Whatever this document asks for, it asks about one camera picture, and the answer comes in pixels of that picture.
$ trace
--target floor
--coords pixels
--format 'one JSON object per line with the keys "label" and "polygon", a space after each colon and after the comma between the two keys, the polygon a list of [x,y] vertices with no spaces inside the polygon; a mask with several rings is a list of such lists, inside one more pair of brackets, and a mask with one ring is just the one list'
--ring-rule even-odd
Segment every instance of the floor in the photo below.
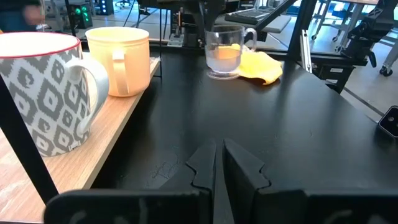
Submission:
{"label": "floor", "polygon": [[[104,26],[123,26],[126,22],[127,15],[129,14],[130,7],[124,8],[115,7],[115,12],[110,16],[95,16],[93,17],[93,27]],[[166,21],[166,10],[160,13],[159,9],[149,9],[150,16],[141,16],[139,28],[145,29],[149,32],[150,38],[158,39],[160,37],[159,30],[159,16],[162,15],[162,35],[164,33],[164,23],[167,23],[165,28],[165,39],[170,35],[170,21]],[[138,5],[135,4],[131,15],[128,17],[126,25],[128,27],[135,27],[138,21]],[[271,34],[268,36],[266,42],[258,42],[257,45],[265,48],[273,49],[287,49],[291,33],[295,25],[295,17],[280,34]],[[308,29],[312,34],[317,28],[315,20],[312,21]],[[85,36],[86,30],[79,30],[76,34],[82,38]],[[334,52],[335,45],[331,38],[335,36],[337,30],[331,27],[322,27],[318,37],[315,41],[311,40],[312,51],[316,52]],[[354,107],[362,110],[374,121],[381,118],[381,114],[385,113],[392,105],[397,105],[398,99],[398,75],[393,74],[390,77],[384,77],[379,74],[379,70],[383,61],[387,57],[391,47],[383,44],[376,44],[374,46],[374,53],[377,58],[377,67],[372,68],[370,63],[366,67],[357,67],[352,72],[347,84],[346,89],[341,94],[346,98]],[[398,64],[393,64],[392,69],[398,71]]]}

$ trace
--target black table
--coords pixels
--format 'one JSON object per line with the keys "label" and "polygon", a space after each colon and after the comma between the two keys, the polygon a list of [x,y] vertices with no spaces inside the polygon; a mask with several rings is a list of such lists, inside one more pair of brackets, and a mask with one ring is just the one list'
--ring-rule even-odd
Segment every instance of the black table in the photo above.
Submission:
{"label": "black table", "polygon": [[[212,80],[204,56],[164,53],[93,187],[155,189],[208,139],[233,139],[277,189],[398,187],[397,146],[376,123],[296,63],[270,85]],[[215,223],[232,223],[218,150]]]}

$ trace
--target clear glass cup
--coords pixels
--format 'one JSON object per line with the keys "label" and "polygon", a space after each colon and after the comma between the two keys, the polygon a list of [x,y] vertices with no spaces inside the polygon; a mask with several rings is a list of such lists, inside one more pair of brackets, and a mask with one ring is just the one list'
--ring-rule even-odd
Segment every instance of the clear glass cup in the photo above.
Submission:
{"label": "clear glass cup", "polygon": [[214,26],[213,31],[206,30],[206,63],[211,68],[210,78],[230,80],[237,78],[236,69],[241,63],[244,37],[253,34],[252,50],[256,49],[257,32],[244,29],[243,26],[220,25]]}

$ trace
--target gray and white patterned mug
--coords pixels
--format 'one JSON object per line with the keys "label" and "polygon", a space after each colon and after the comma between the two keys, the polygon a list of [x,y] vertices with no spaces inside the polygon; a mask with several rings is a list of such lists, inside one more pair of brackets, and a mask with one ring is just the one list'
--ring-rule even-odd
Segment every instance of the gray and white patterned mug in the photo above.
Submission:
{"label": "gray and white patterned mug", "polygon": [[[85,70],[97,86],[91,112]],[[72,35],[0,34],[0,74],[44,157],[72,151],[87,140],[109,91],[105,68],[82,59],[80,40]]]}

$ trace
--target cable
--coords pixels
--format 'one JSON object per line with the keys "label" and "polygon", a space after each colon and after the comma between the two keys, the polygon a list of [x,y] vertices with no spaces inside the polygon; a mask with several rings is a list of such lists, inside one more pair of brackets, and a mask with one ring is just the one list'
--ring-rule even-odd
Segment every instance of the cable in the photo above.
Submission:
{"label": "cable", "polygon": [[126,23],[127,23],[127,21],[129,20],[129,17],[130,17],[131,11],[132,11],[132,9],[133,9],[133,7],[134,7],[134,4],[135,4],[135,3],[136,3],[136,0],[134,0],[134,1],[132,2],[132,5],[131,5],[131,8],[130,8],[129,15],[128,15],[128,16],[127,16],[127,18],[126,18],[126,21],[124,21],[123,27],[124,27],[124,26],[126,26]]}
{"label": "cable", "polygon": [[166,21],[164,22],[164,29],[163,29],[163,39],[166,36],[166,28],[167,28],[167,14],[169,13],[169,10],[166,9]]}

